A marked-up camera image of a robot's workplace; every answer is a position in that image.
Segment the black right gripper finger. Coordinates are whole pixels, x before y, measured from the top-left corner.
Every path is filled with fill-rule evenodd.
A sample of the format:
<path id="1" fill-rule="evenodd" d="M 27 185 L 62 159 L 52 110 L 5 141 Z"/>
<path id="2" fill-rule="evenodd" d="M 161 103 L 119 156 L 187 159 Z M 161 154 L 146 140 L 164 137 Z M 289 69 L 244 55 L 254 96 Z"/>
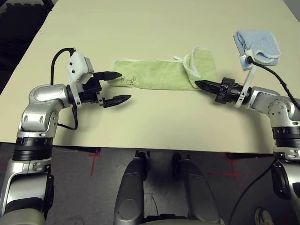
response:
<path id="1" fill-rule="evenodd" d="M 195 84 L 199 88 L 219 88 L 220 87 L 220 83 L 212 82 L 212 81 L 208 81 L 208 80 L 195 81 Z"/>
<path id="2" fill-rule="evenodd" d="M 219 88 L 200 88 L 200 89 L 208 91 L 208 92 L 213 93 L 213 94 L 218 94 L 219 90 L 220 90 L 220 87 Z"/>

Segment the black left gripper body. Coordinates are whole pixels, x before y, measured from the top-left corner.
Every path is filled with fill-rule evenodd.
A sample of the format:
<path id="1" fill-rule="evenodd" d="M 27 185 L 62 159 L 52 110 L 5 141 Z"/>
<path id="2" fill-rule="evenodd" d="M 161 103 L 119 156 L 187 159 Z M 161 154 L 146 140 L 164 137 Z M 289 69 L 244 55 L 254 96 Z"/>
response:
<path id="1" fill-rule="evenodd" d="M 102 86 L 97 78 L 90 78 L 85 84 L 82 84 L 82 88 L 83 92 L 79 93 L 81 103 L 103 105 Z"/>

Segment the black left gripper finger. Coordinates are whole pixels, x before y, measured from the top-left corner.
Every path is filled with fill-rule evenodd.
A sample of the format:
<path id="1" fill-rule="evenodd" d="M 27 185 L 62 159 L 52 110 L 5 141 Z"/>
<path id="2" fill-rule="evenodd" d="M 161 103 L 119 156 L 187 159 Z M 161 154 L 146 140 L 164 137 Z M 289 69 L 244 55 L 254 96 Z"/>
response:
<path id="1" fill-rule="evenodd" d="M 93 77 L 97 78 L 99 81 L 110 81 L 122 77 L 122 74 L 113 71 L 95 72 Z"/>
<path id="2" fill-rule="evenodd" d="M 114 96 L 111 99 L 103 98 L 103 107 L 108 108 L 108 107 L 116 106 L 129 100 L 130 98 L 131 95 L 118 95 L 118 96 Z"/>

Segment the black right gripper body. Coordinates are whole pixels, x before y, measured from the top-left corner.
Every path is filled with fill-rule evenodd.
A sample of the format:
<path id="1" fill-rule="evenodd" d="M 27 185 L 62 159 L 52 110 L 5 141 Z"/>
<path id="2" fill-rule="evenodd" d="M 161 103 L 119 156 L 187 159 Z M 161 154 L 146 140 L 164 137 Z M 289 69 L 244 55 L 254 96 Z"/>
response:
<path id="1" fill-rule="evenodd" d="M 243 85 L 240 85 L 231 78 L 223 78 L 218 88 L 215 101 L 218 103 L 236 103 L 239 99 Z"/>

